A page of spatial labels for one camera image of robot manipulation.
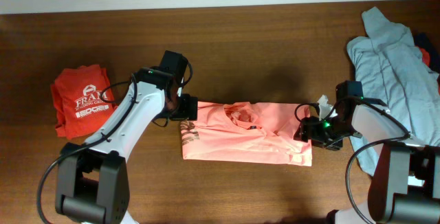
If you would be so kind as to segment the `salmon pink t-shirt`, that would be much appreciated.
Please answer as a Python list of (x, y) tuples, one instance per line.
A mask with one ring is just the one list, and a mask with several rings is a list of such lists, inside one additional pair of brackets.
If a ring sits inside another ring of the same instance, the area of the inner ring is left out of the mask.
[(311, 142), (294, 138), (309, 116), (299, 104), (199, 102), (197, 119), (180, 123), (182, 157), (311, 166)]

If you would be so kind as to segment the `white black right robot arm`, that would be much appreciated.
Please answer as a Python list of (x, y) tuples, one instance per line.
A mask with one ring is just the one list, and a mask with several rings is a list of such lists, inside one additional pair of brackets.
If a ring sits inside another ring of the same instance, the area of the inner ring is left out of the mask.
[[(423, 144), (393, 118), (377, 98), (366, 98), (362, 84), (345, 81), (336, 89), (337, 101), (330, 113), (314, 104), (319, 116), (304, 117), (294, 137), (329, 150), (340, 150), (345, 137), (363, 137), (346, 165), (345, 185), (351, 203), (334, 210), (328, 223), (438, 223), (439, 147)], [(374, 148), (379, 155), (368, 190), (368, 199), (356, 204), (351, 193), (350, 171), (362, 152)]]

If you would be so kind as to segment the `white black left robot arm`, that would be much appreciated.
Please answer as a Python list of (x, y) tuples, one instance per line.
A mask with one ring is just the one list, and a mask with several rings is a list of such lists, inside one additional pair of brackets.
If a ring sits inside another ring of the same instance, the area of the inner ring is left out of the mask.
[(127, 162), (144, 130), (157, 119), (196, 120), (197, 98), (182, 93), (188, 59), (165, 51), (158, 66), (131, 76), (111, 117), (81, 145), (68, 143), (58, 168), (55, 210), (77, 223), (134, 223), (129, 214)]

